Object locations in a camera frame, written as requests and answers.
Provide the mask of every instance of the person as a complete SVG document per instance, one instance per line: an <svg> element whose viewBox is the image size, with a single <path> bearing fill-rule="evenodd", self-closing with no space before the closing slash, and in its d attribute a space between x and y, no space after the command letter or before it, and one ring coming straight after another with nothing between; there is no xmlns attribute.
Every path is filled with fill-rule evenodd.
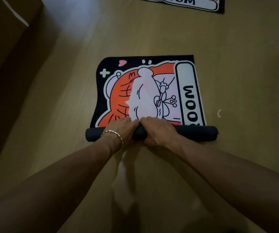
<svg viewBox="0 0 279 233"><path fill-rule="evenodd" d="M0 232L56 232L110 157L131 146L142 124L145 145L168 149L228 203L267 232L279 232L279 173L179 135L158 118L111 121L95 143L37 172L0 198Z"/></svg>

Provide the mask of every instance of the hand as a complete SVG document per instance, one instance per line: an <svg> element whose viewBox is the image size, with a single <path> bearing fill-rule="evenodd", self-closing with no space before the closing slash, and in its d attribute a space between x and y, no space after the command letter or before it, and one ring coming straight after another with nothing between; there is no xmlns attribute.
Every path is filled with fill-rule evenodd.
<svg viewBox="0 0 279 233"><path fill-rule="evenodd" d="M112 130L117 132L123 139L124 147L128 147L130 141L132 141L133 133L139 125L140 122L138 119L132 122L130 117L126 117L125 119L110 121L104 131ZM110 149L112 153L116 153L121 149L121 139L117 136L117 134L107 132L102 137L110 138Z"/></svg>
<svg viewBox="0 0 279 233"><path fill-rule="evenodd" d="M141 118L140 122L148 134L144 141L147 146L168 148L179 136L174 126L165 119L146 117Z"/></svg>

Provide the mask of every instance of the person's right hand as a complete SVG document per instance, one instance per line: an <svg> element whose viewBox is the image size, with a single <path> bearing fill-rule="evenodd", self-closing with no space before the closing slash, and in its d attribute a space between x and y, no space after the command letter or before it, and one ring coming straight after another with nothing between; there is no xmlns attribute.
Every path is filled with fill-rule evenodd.
<svg viewBox="0 0 279 233"><path fill-rule="evenodd" d="M147 146L166 148L169 144L175 142L179 136L174 126L165 119L146 117L141 118L140 122L148 134L144 141Z"/></svg>

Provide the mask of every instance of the cartoon girl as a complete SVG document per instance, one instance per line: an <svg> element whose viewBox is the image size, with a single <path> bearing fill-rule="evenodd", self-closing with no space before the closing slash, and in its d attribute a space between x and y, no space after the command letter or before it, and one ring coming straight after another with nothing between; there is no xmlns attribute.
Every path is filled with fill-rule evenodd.
<svg viewBox="0 0 279 233"><path fill-rule="evenodd" d="M130 116L165 118L181 125L181 110L175 63L141 66L125 73L117 72L105 84L108 110L97 120L96 127L106 127L111 120Z"/></svg>

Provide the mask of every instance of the silver bracelet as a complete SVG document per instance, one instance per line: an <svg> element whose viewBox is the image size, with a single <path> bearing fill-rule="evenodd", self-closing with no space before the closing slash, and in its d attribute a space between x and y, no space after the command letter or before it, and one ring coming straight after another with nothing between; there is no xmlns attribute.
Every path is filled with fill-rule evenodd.
<svg viewBox="0 0 279 233"><path fill-rule="evenodd" d="M122 139L122 137L119 135L119 133L117 133L117 132L115 132L115 131L113 131L113 130L103 131L103 133L101 134L101 137L102 137L105 133L107 133L107 132L115 133L115 134L121 139L122 146L121 146L121 149L119 149L119 151L121 151L121 150L123 149L123 139Z"/></svg>

